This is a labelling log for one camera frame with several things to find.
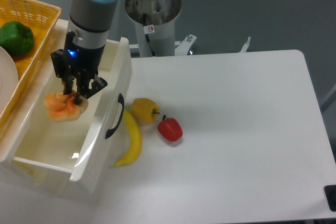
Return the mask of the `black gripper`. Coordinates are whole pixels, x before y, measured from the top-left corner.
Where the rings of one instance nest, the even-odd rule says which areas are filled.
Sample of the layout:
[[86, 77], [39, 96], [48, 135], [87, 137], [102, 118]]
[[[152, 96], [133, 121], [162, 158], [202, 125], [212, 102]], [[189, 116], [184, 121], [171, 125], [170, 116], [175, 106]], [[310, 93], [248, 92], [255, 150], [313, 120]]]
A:
[[73, 83], [76, 82], [77, 91], [75, 105], [80, 105], [82, 98], [90, 98], [108, 83], [98, 76], [98, 67], [104, 47], [98, 49], [82, 48], [75, 44], [75, 32], [66, 33], [63, 49], [51, 53], [56, 77], [64, 85], [63, 95], [72, 93]]

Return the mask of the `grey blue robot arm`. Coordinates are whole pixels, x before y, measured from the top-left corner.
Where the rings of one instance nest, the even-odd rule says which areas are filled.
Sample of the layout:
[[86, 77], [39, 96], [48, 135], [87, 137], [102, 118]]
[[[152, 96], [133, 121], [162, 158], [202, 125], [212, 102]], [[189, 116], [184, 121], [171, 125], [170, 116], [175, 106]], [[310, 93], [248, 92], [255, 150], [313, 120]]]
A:
[[[63, 93], [76, 93], [79, 105], [107, 86], [98, 66], [119, 0], [72, 0], [65, 44], [51, 54]], [[140, 56], [175, 54], [175, 20], [182, 0], [125, 0], [125, 11], [134, 22]]]

